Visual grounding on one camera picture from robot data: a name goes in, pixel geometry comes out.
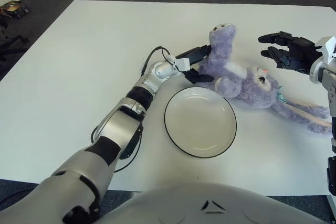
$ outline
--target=stuffed animal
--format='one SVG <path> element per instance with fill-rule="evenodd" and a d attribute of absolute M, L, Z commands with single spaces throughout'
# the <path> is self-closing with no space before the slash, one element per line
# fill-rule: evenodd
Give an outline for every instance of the stuffed animal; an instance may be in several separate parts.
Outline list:
<path fill-rule="evenodd" d="M 331 133 L 329 108 L 315 104 L 303 104 L 284 98 L 278 82 L 266 69 L 242 68 L 230 61 L 236 27 L 219 24 L 209 34 L 211 53 L 200 62 L 200 74 L 213 76 L 213 82 L 199 83 L 201 87 L 216 91 L 226 98 L 237 98 L 254 108 L 273 108 L 289 120 L 304 125 L 315 133 Z"/>

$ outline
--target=white plate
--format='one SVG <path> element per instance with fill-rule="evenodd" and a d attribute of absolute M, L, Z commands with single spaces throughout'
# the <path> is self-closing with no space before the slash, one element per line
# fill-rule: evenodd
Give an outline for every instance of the white plate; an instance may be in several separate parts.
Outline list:
<path fill-rule="evenodd" d="M 225 152 L 237 130 L 230 104 L 216 92 L 200 87 L 176 93 L 167 104 L 164 123 L 178 148 L 202 158 Z"/>

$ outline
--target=robot finger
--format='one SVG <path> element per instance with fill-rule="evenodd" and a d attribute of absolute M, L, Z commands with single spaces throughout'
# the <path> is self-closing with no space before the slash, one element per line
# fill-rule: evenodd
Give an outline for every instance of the robot finger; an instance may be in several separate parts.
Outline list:
<path fill-rule="evenodd" d="M 284 31 L 280 31 L 275 34 L 266 34 L 260 36 L 258 41 L 260 43 L 271 43 L 271 44 L 278 44 L 280 46 L 288 46 L 290 41 L 297 39 L 297 37 L 293 37 L 292 34 L 286 33 Z"/>
<path fill-rule="evenodd" d="M 288 61 L 288 53 L 285 50 L 277 49 L 275 47 L 268 47 L 267 50 L 261 51 L 261 55 L 267 58 L 273 59 L 276 64 L 277 68 L 284 68 L 283 66 L 286 65 L 286 62 Z"/>

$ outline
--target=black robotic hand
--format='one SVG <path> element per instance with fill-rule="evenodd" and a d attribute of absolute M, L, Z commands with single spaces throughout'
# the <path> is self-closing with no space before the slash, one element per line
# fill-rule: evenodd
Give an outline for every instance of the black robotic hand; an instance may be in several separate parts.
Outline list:
<path fill-rule="evenodd" d="M 261 51 L 262 56 L 271 58 L 277 63 L 277 68 L 309 74 L 311 65 L 322 56 L 321 52 L 316 51 L 318 47 L 313 42 L 305 38 L 293 37 L 284 31 L 263 35 L 258 40 L 261 43 L 276 43 L 289 48 L 289 51 L 286 51 L 268 47 L 267 50 Z"/>

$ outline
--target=metal robot forearm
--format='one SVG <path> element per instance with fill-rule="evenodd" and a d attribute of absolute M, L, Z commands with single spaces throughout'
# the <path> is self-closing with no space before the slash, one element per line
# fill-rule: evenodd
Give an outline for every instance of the metal robot forearm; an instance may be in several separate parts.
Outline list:
<path fill-rule="evenodd" d="M 155 73 L 159 66 L 166 73 L 164 78 Z M 121 153 L 140 129 L 161 84 L 175 73 L 164 61 L 153 64 L 102 120 L 94 143 L 73 154 L 23 200 L 0 212 L 0 222 L 66 223 L 78 214 L 93 221 Z"/>

